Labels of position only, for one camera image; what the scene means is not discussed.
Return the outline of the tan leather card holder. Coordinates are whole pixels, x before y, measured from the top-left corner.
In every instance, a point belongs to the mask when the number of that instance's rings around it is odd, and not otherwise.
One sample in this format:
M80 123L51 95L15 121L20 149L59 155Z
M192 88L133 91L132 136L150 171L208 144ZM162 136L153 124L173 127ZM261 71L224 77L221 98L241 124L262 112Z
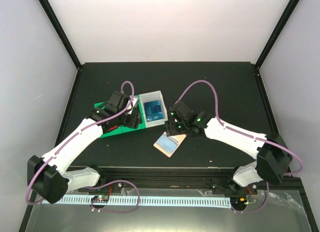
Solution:
M176 136L167 136L164 132L153 144L153 146L170 158L174 152L178 149L181 143L187 136L185 134L176 135Z

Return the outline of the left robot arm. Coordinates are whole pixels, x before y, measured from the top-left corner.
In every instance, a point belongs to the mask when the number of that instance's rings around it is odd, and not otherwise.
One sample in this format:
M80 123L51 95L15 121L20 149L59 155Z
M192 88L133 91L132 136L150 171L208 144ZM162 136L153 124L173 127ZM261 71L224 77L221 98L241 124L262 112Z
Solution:
M58 202L66 193L92 187L101 192L107 179L96 166L68 171L71 163L96 139L119 127L136 129L142 122L139 97L115 91L109 101L95 107L89 116L58 146L27 162L27 185L42 200Z

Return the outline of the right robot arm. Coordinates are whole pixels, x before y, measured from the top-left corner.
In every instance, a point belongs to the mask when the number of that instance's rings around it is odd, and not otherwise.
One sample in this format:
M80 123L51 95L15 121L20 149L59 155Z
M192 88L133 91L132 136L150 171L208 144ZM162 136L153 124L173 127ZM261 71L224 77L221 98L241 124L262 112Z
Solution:
M235 167L226 181L215 184L231 194L239 194L248 185L260 181L280 184L292 162L292 155L287 152L283 138L277 133L266 135L251 132L219 120L208 112L197 114L183 102L171 107L167 118L167 136L203 136L228 144L254 159L245 166Z

